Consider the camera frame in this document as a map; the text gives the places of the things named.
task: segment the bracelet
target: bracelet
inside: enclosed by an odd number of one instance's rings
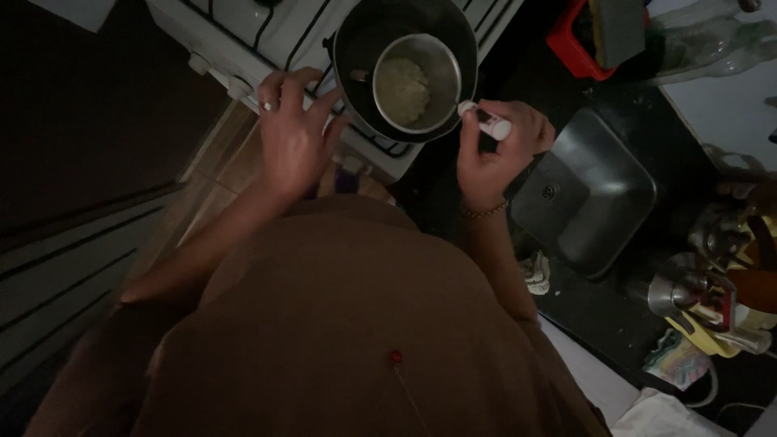
[[[467,219],[480,219],[482,217],[487,217],[489,215],[495,214],[499,211],[504,211],[505,209],[507,209],[508,206],[510,206],[510,201],[504,201],[503,204],[488,212],[472,212],[472,211],[469,211],[467,208],[464,208],[464,206],[462,206],[462,215],[464,215]]]

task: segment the hand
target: hand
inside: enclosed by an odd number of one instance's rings
[[[350,121],[339,116],[326,125],[330,109],[342,96],[339,88],[320,96],[307,111],[303,109],[305,85],[321,75],[310,67],[293,73],[273,72],[259,85],[263,165],[258,182],[288,204],[321,179]],[[266,109],[265,103],[272,108]]]
[[[472,212],[488,212],[504,203],[507,185],[528,167],[534,155],[550,150],[556,130],[546,116],[526,103],[480,100],[478,105],[513,125],[495,153],[480,153],[477,116],[469,110],[462,117],[457,175],[464,207]]]

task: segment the brown top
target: brown top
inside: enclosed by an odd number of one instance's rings
[[[609,435],[539,326],[512,320],[466,254],[367,198],[298,205],[175,320],[119,309],[28,435]]]

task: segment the stainless steel sink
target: stainless steel sink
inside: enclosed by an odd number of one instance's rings
[[[513,219],[587,278],[604,274],[656,202],[656,184],[583,108],[513,198]]]

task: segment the white stove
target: white stove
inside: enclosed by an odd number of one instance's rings
[[[478,40],[479,61],[488,54],[524,0],[453,0]],[[358,0],[146,0],[164,31],[191,52],[189,65],[210,72],[239,99],[259,112],[254,90],[273,70],[312,66],[324,78],[307,89],[305,106],[336,83],[324,38],[334,35]],[[342,103],[335,108],[342,113]],[[396,182],[423,144],[397,143],[351,125],[341,137],[336,159],[350,170],[383,184]]]

